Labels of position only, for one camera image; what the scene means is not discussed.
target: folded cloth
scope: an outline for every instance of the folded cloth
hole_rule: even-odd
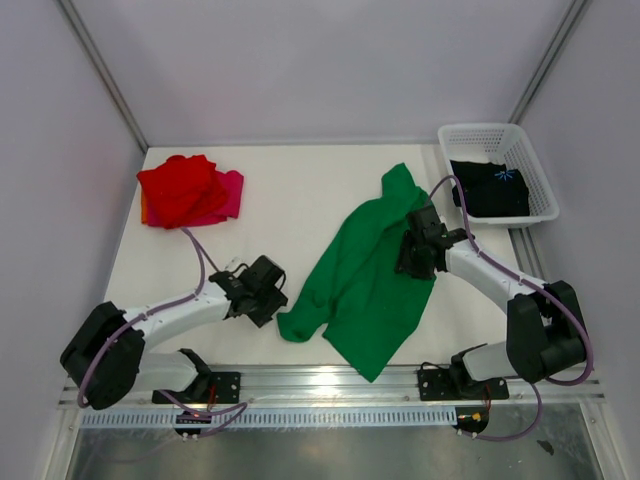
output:
[[[226,222],[227,217],[238,218],[240,215],[240,203],[242,200],[242,187],[244,186],[244,176],[235,170],[226,173],[216,171],[218,180],[222,187],[227,191],[227,202],[221,207],[196,218],[189,222],[185,227],[200,227],[204,225],[215,225],[216,223]],[[150,227],[161,227],[162,221],[158,215],[148,204],[144,192],[141,195],[142,201],[142,223]]]
[[[528,217],[529,188],[518,169],[493,163],[451,162],[464,192],[469,215],[481,217]],[[453,203],[460,206],[458,187]]]
[[[228,198],[218,180],[216,164],[204,155],[174,155],[157,168],[139,172],[137,177],[149,207],[164,228],[187,225],[221,207]]]
[[[290,312],[278,315],[285,340],[305,342],[324,323],[323,336],[373,382],[416,329],[434,280],[396,274],[406,215],[427,194],[404,164],[382,177],[382,196],[360,205],[342,224]]]

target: pink cloth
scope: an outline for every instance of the pink cloth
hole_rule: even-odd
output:
[[[240,172],[230,170],[227,173],[218,172],[218,180],[222,187],[229,193],[229,199],[220,208],[207,215],[193,220],[186,227],[202,227],[204,225],[215,225],[226,222],[227,217],[238,218],[240,215],[240,201],[242,199],[242,187],[244,177]],[[162,222],[153,211],[153,207],[147,202],[147,225],[150,227],[161,227]]]

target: gray floor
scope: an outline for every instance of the gray floor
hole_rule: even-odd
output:
[[[534,413],[534,407],[494,406],[485,433],[515,433]],[[83,430],[67,480],[602,478],[577,405],[545,406],[539,428],[510,443],[471,441],[451,427],[363,427],[228,431],[170,443],[127,465],[97,454],[132,458],[174,437],[159,430]]]

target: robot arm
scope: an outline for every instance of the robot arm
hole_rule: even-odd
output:
[[[126,310],[113,303],[98,305],[63,352],[60,362],[80,385],[98,350],[126,323],[143,316],[120,335],[91,376],[85,391],[96,410],[108,408],[134,391],[159,389],[182,392],[196,400],[211,386],[211,372],[193,351],[160,354],[160,343],[192,328],[247,315],[258,327],[271,320],[287,298],[276,287],[284,271],[265,256],[234,276],[218,272],[188,301],[179,296],[155,305]]]
[[[476,252],[465,230],[448,231],[433,205],[411,212],[407,219],[409,230],[403,238],[397,273],[422,279],[433,278],[436,271],[452,273],[507,315],[504,342],[473,347],[452,357],[449,371],[459,391],[500,377],[518,376],[535,383],[585,360],[585,346],[567,316],[527,286],[541,287],[554,296],[584,326],[570,285],[562,281],[547,284],[522,272],[514,280]]]

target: red cloth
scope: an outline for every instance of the red cloth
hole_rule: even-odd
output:
[[[218,180],[222,187],[229,194],[227,203],[212,212],[192,220],[185,227],[200,227],[204,225],[214,225],[216,223],[226,222],[227,217],[238,218],[240,215],[240,201],[242,199],[242,187],[244,185],[244,177],[240,172],[230,170],[227,173],[217,172]],[[147,205],[146,223],[150,227],[161,227],[162,222],[151,205]]]
[[[228,199],[218,180],[216,164],[204,155],[174,155],[137,177],[149,207],[164,228],[185,226],[220,208]]]

